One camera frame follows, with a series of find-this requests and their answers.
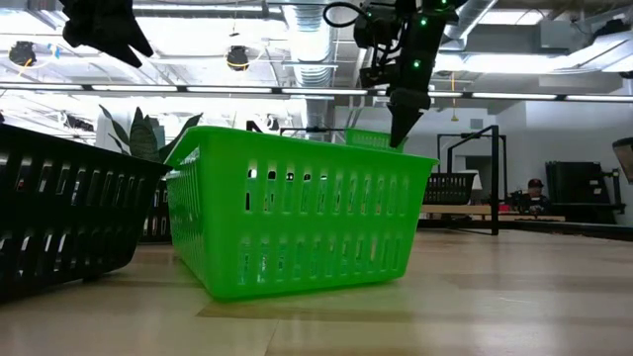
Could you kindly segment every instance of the plant leaf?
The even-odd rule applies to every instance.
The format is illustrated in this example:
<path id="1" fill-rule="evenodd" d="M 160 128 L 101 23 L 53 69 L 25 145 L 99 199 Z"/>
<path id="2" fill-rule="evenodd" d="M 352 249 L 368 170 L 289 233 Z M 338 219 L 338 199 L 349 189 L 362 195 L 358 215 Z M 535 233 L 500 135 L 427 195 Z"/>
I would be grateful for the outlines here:
<path id="1" fill-rule="evenodd" d="M 185 125 L 182 127 L 182 130 L 180 131 L 180 133 L 176 136 L 176 138 L 174 138 L 174 140 L 172 140 L 171 142 L 169 142 L 169 144 L 164 145 L 162 147 L 160 147 L 160 149 L 158 150 L 158 153 L 160 154 L 160 161 L 164 162 L 167 157 L 169 157 L 169 154 L 171 153 L 171 151 L 174 149 L 174 147 L 176 146 L 176 144 L 178 143 L 178 141 L 180 140 L 180 138 L 182 137 L 182 135 L 185 133 L 185 131 L 189 128 L 194 127 L 195 125 L 198 124 L 198 122 L 200 122 L 200 119 L 202 118 L 202 114 L 200 115 L 196 115 L 195 117 L 191 117 L 189 118 L 189 120 L 187 120 L 187 122 L 185 123 Z"/>
<path id="2" fill-rule="evenodd" d="M 110 114 L 106 108 L 101 105 L 99 105 L 99 107 L 101 107 L 103 115 L 112 122 L 112 127 L 115 129 L 115 134 L 117 134 L 119 141 L 125 143 L 126 145 L 130 145 L 130 139 L 128 138 L 126 130 L 121 126 L 121 124 L 117 123 L 117 121 L 112 117 L 112 114 Z"/>
<path id="3" fill-rule="evenodd" d="M 158 142 L 149 121 L 142 117 L 142 112 L 136 108 L 135 120 L 130 130 L 130 152 L 132 156 L 152 162 L 159 162 Z"/>
<path id="4" fill-rule="evenodd" d="M 110 137 L 111 137 L 111 138 L 115 141 L 115 143 L 117 144 L 117 146 L 118 146 L 118 147 L 119 147 L 119 149 L 121 150 L 121 153 L 122 153 L 122 154 L 124 154 L 124 155 L 130 155 L 130 154 L 129 154 L 126 150 L 124 150 L 124 149 L 123 149 L 123 147 L 121 146 L 121 143 L 119 142 L 119 140 L 118 140 L 118 139 L 116 139 L 114 136 L 112 136 L 112 134 L 111 134 L 111 133 L 108 133 L 108 136 L 110 136 Z"/>

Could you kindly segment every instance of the person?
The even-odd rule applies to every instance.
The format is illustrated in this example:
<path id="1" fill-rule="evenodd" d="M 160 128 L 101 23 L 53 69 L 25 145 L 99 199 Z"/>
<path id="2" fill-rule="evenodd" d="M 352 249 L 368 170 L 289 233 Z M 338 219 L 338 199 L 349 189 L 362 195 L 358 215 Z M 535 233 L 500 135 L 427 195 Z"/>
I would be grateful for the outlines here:
<path id="1" fill-rule="evenodd" d="M 527 182 L 527 193 L 521 196 L 519 212 L 533 216 L 542 216 L 550 213 L 550 200 L 543 195 L 543 182 L 538 178 Z"/>

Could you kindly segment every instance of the wooden floor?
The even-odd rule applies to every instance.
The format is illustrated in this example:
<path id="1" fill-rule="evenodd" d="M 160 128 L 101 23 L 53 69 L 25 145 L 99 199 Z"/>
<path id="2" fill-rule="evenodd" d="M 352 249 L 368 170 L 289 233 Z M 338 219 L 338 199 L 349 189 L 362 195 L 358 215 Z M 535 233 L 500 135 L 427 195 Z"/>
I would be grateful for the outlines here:
<path id="1" fill-rule="evenodd" d="M 394 283 L 219 305 L 171 248 L 0 306 L 0 354 L 633 355 L 633 244 L 418 234 Z"/>

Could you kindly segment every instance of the baseball cap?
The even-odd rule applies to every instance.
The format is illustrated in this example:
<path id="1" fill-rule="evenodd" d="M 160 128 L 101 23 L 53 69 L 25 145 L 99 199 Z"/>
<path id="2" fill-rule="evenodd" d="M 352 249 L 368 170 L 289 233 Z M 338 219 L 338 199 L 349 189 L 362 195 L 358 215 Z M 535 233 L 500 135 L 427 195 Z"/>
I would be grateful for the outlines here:
<path id="1" fill-rule="evenodd" d="M 543 188 L 543 182 L 538 178 L 530 179 L 530 181 L 527 182 L 527 188 Z"/>

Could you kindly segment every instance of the basket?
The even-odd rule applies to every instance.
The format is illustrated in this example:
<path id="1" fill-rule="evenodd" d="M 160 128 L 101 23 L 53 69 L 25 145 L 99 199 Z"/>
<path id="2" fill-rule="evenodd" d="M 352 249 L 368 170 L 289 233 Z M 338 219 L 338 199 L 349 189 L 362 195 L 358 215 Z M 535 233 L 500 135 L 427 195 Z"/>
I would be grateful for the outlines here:
<path id="1" fill-rule="evenodd" d="M 401 277 L 436 160 L 198 127 L 167 162 L 174 246 L 231 300 Z"/>
<path id="2" fill-rule="evenodd" d="M 0 125 L 0 300 L 127 265 L 167 171 Z"/>
<path id="3" fill-rule="evenodd" d="M 388 133 L 374 133 L 364 130 L 345 130 L 345 143 L 350 146 L 383 149 L 391 152 L 402 153 L 405 150 L 407 138 L 396 148 L 389 146 L 391 136 Z"/>
<path id="4" fill-rule="evenodd" d="M 139 243 L 171 243 L 171 224 L 169 223 L 169 206 L 167 205 L 167 182 L 158 181 L 158 186 L 151 200 L 147 218 L 143 224 Z"/>
<path id="5" fill-rule="evenodd" d="M 477 173 L 432 173 L 426 184 L 426 205 L 467 205 Z"/>

